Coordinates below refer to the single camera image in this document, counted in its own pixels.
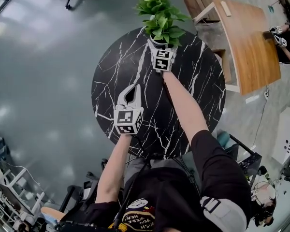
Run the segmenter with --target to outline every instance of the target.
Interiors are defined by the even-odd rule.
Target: gray floor
[[[171,0],[188,13],[183,0]],[[262,7],[269,25],[284,24],[276,0],[239,0]],[[90,91],[96,65],[120,36],[142,25],[132,7],[137,0],[12,0],[0,14],[0,135],[11,149],[16,165],[27,167],[57,203],[68,185],[81,185],[87,171],[99,175],[101,158],[113,144],[96,122]],[[195,32],[192,23],[181,25]],[[216,25],[197,30],[205,42],[225,44]],[[271,160],[278,115],[290,106],[290,65],[282,65],[281,80],[271,84],[255,142],[273,178],[280,166]],[[226,130],[253,146],[264,108],[260,98],[246,104],[247,96],[227,92],[218,130]]]

